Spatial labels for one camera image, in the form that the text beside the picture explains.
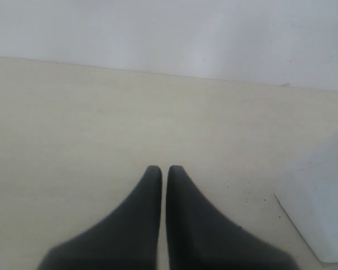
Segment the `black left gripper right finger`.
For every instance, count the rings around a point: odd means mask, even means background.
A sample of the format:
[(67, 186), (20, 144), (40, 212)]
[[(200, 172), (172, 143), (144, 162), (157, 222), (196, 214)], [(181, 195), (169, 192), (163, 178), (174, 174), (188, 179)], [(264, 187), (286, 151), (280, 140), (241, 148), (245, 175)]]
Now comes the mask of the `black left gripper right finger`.
[(169, 168), (166, 233), (170, 269), (297, 269), (292, 256), (220, 213), (182, 166)]

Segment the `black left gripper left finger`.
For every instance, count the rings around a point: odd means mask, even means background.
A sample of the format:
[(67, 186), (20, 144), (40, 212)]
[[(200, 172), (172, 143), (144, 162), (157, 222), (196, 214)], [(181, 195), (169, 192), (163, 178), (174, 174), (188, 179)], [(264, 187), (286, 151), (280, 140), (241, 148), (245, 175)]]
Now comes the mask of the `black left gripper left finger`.
[(151, 165), (110, 215), (53, 247), (38, 269), (156, 269), (161, 203), (162, 172)]

